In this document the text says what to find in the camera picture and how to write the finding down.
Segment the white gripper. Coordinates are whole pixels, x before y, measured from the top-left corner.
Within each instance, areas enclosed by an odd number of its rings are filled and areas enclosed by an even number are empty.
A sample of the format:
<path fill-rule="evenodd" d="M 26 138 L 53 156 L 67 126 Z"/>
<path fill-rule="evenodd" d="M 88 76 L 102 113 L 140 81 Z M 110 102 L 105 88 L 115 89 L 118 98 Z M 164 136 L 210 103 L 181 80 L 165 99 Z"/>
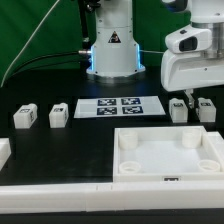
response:
<path fill-rule="evenodd" d="M 210 29 L 183 27 L 167 35 L 165 43 L 161 84 L 169 92 L 185 90 L 194 109 L 193 89 L 224 84 L 224 50 L 212 51 Z"/>

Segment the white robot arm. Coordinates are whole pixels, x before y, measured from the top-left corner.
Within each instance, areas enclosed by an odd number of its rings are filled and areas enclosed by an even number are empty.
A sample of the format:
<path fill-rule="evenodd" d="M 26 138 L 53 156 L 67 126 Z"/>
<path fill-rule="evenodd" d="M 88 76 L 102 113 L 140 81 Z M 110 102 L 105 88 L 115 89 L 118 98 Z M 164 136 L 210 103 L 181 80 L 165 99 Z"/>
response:
<path fill-rule="evenodd" d="M 169 92 L 224 84 L 224 0 L 162 0 L 172 12 L 191 13 L 190 24 L 167 35 L 161 84 Z M 96 41 L 87 74 L 104 83 L 145 70 L 133 38 L 132 0 L 93 0 Z"/>

